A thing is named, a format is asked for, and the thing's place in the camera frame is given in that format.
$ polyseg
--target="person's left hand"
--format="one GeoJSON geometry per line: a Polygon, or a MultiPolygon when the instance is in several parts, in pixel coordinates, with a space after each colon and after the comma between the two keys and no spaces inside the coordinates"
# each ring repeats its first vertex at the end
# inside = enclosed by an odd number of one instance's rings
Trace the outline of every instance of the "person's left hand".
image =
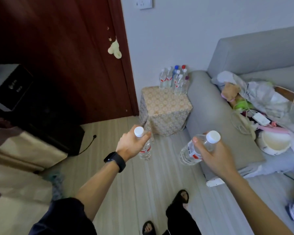
{"type": "Polygon", "coordinates": [[[139,125],[134,125],[128,133],[124,133],[118,142],[116,152],[124,159],[135,157],[145,146],[146,142],[151,137],[151,132],[145,134],[141,139],[138,139],[134,134],[134,129],[139,125]]]}

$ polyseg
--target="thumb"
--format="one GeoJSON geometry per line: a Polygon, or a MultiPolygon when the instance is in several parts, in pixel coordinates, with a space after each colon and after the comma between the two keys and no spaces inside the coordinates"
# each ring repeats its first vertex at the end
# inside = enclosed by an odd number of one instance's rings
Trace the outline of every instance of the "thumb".
{"type": "Polygon", "coordinates": [[[193,141],[194,146],[196,148],[198,148],[198,150],[200,151],[200,154],[201,154],[202,158],[204,159],[204,161],[209,160],[209,158],[212,157],[210,152],[208,152],[208,150],[205,148],[205,146],[202,144],[202,142],[200,140],[198,140],[198,138],[196,136],[193,137],[192,141],[193,141]]]}
{"type": "Polygon", "coordinates": [[[145,134],[140,140],[139,142],[141,143],[142,147],[146,144],[146,142],[150,139],[151,137],[151,132],[148,132],[147,134],[145,134]]]}

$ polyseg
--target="door frame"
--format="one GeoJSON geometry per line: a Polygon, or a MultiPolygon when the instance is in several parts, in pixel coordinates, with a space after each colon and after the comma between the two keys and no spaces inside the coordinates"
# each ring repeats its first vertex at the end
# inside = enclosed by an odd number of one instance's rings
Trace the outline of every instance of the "door frame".
{"type": "Polygon", "coordinates": [[[114,26],[115,35],[120,45],[120,51],[122,53],[122,67],[125,75],[125,81],[129,92],[129,98],[135,116],[139,115],[139,109],[137,104],[137,97],[134,85],[133,71],[131,59],[129,56],[129,46],[126,37],[125,24],[123,18],[123,10],[121,0],[108,0],[110,14],[112,17],[112,23],[114,26]]]}

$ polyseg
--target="electrical outlet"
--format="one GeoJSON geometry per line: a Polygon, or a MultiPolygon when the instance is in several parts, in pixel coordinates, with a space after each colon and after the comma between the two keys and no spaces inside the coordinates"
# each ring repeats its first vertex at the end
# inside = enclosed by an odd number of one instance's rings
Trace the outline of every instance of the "electrical outlet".
{"type": "Polygon", "coordinates": [[[152,8],[152,0],[136,0],[136,6],[139,9],[152,8]]]}

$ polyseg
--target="bottle cap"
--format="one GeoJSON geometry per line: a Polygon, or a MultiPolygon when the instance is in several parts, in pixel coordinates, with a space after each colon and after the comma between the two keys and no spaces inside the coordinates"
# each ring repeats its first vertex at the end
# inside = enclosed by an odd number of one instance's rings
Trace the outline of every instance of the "bottle cap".
{"type": "Polygon", "coordinates": [[[206,139],[209,143],[217,143],[220,141],[221,136],[217,131],[210,131],[207,135],[206,135],[206,139]]]}
{"type": "Polygon", "coordinates": [[[134,134],[136,135],[136,137],[143,137],[144,136],[144,128],[141,126],[138,126],[134,129],[134,134]]]}

